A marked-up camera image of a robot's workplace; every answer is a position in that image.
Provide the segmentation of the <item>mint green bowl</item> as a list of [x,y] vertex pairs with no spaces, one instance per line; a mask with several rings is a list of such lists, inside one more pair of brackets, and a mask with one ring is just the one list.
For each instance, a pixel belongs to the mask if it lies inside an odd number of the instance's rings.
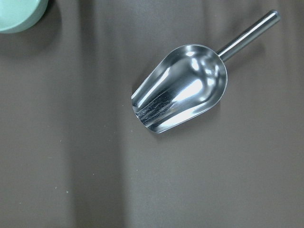
[[42,18],[47,6],[47,0],[2,0],[0,32],[9,34],[29,29]]

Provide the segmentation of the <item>steel ice scoop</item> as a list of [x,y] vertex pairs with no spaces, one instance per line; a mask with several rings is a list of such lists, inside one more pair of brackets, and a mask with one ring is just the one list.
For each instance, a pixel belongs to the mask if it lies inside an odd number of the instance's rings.
[[219,51],[188,44],[170,52],[131,96],[133,112],[154,133],[162,133],[213,108],[228,83],[225,61],[281,16],[269,11]]

